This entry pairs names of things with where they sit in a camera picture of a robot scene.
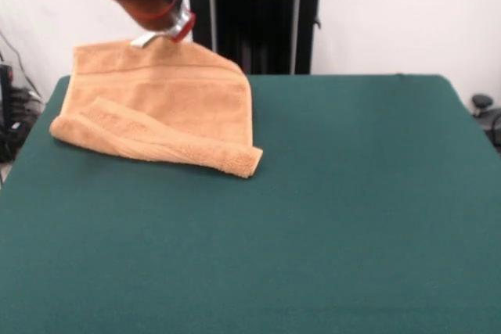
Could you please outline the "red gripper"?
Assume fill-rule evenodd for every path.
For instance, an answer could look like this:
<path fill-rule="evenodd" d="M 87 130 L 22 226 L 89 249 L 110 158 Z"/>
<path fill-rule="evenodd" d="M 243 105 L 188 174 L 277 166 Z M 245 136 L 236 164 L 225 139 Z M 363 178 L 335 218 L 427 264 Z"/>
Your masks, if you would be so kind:
<path fill-rule="evenodd" d="M 191 11 L 183 11 L 178 16 L 175 25 L 168 29 L 166 34 L 173 42 L 179 42 L 193 29 L 195 21 L 196 16 L 194 13 Z"/>

